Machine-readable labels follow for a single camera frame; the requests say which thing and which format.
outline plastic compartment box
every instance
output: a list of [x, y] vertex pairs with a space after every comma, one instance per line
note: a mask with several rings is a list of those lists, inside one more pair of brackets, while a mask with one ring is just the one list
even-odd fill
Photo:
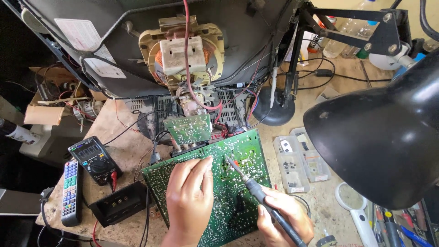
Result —
[[311, 143], [304, 127], [293, 129], [293, 151], [299, 152], [305, 167], [306, 175], [311, 182], [325, 181], [331, 178], [328, 164], [322, 159], [314, 145]]
[[303, 166], [301, 153], [285, 152], [285, 148], [282, 148], [281, 142], [287, 141], [294, 149], [294, 139], [292, 136], [278, 136], [273, 142], [274, 149], [276, 150], [277, 164], [281, 172], [282, 184], [287, 193], [308, 192], [309, 182], [306, 177], [307, 172]]

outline digital multimeter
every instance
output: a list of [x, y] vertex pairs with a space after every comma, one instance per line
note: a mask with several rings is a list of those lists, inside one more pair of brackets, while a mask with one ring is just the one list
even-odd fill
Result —
[[84, 139], [68, 148], [68, 151], [95, 180], [99, 186], [111, 182], [111, 173], [116, 171], [117, 178], [123, 172], [105, 150], [96, 136]]

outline label sticker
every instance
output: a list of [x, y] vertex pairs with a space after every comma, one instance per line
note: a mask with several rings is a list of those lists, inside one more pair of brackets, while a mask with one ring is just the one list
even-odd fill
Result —
[[291, 189], [290, 193], [296, 193], [296, 192], [304, 192], [305, 191], [305, 187], [301, 187], [301, 188], [294, 188]]
[[322, 176], [316, 177], [316, 182], [317, 181], [325, 181], [325, 180], [328, 180], [328, 175], [322, 175]]
[[[101, 37], [91, 21], [56, 18], [55, 22], [73, 47], [78, 50], [90, 51], [98, 46], [101, 41]], [[95, 55], [116, 63], [105, 45], [103, 45]], [[102, 77], [126, 78], [122, 70], [109, 65], [104, 61], [95, 58], [86, 58], [84, 60], [98, 75]]]

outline magnifying glass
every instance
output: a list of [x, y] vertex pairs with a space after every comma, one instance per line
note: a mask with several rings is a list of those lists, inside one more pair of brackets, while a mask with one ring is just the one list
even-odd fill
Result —
[[352, 187], [345, 182], [339, 184], [335, 188], [335, 198], [340, 206], [349, 210], [351, 213], [364, 247], [378, 247], [374, 232], [372, 231], [366, 214], [364, 213], [364, 209], [367, 205], [366, 198], [352, 189]]

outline remote control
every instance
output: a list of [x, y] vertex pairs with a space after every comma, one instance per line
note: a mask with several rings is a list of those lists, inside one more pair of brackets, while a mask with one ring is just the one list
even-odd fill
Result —
[[82, 219], [82, 168], [76, 160], [64, 166], [64, 190], [62, 197], [61, 222], [64, 226], [79, 225]]

